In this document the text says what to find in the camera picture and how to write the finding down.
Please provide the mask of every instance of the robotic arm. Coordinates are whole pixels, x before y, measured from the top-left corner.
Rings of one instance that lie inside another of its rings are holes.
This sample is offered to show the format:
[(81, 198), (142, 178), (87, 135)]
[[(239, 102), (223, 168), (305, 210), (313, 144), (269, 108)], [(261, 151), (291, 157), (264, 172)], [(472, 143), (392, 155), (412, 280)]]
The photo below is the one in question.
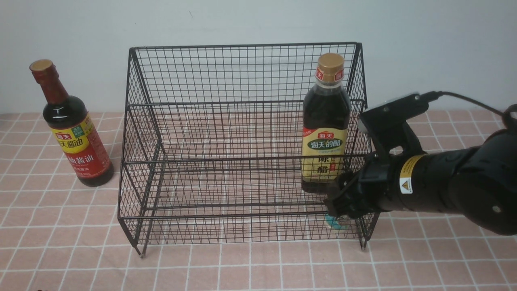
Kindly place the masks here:
[[(503, 118), (505, 129), (483, 145), (427, 154), (407, 120), (422, 114), (429, 102), (450, 95), (474, 102)], [(357, 173), (338, 178), (325, 204), (329, 215), (352, 219), (393, 210), (465, 215), (500, 235), (517, 234), (517, 104), (504, 113), (450, 92), (418, 93), (370, 108), (359, 116), (376, 151)], [(401, 147), (398, 155), (389, 153)]]

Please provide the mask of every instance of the wire basket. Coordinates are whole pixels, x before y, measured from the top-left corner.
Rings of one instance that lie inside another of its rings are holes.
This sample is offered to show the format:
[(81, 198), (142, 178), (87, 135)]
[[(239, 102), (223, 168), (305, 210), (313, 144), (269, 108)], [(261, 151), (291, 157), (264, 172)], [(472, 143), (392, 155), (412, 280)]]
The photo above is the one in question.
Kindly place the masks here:
[(370, 239), (378, 214), (325, 221), (326, 195), (301, 189), (303, 98), (317, 59), (345, 57), (346, 167), (371, 152), (360, 43), (129, 50), (118, 221), (148, 244)]

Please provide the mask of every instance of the warning sticker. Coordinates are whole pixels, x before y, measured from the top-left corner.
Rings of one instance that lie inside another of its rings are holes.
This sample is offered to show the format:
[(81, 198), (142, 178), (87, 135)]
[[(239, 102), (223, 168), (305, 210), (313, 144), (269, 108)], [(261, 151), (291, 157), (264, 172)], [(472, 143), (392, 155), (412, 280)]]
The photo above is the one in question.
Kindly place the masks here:
[(423, 156), (424, 155), (412, 156), (402, 166), (402, 169), (400, 170), (400, 178), (399, 178), (400, 193), (402, 193), (402, 194), (412, 194), (413, 193), (413, 186), (411, 185), (411, 176), (413, 174), (413, 169), (415, 168), (415, 165), (417, 164), (418, 160)]

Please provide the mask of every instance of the bottle cap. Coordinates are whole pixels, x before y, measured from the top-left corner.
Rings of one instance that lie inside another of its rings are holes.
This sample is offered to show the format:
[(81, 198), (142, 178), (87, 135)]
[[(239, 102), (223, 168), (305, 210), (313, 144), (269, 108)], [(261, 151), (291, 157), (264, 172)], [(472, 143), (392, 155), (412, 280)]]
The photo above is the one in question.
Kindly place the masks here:
[(336, 53), (326, 53), (318, 59), (316, 78), (323, 82), (333, 83), (343, 80), (345, 59)]
[(36, 79), (36, 82), (40, 85), (47, 81), (59, 78), (56, 66), (54, 66), (54, 63), (52, 63), (51, 60), (35, 61), (29, 66), (29, 69), (34, 76), (34, 79)]

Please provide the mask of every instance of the soy sauce bottle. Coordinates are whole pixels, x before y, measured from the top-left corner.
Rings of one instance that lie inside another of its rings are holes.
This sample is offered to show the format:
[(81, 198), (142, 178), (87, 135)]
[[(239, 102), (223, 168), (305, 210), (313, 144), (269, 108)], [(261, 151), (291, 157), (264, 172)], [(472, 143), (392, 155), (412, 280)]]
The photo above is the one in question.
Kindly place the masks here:
[(323, 54), (315, 76), (316, 83), (303, 100), (301, 187), (326, 194), (329, 183), (343, 171), (350, 121), (350, 98), (342, 83), (344, 58)]
[(84, 103), (68, 95), (52, 61), (35, 61), (29, 68), (47, 99), (43, 118), (79, 181), (90, 187), (106, 184), (113, 176), (113, 164)]

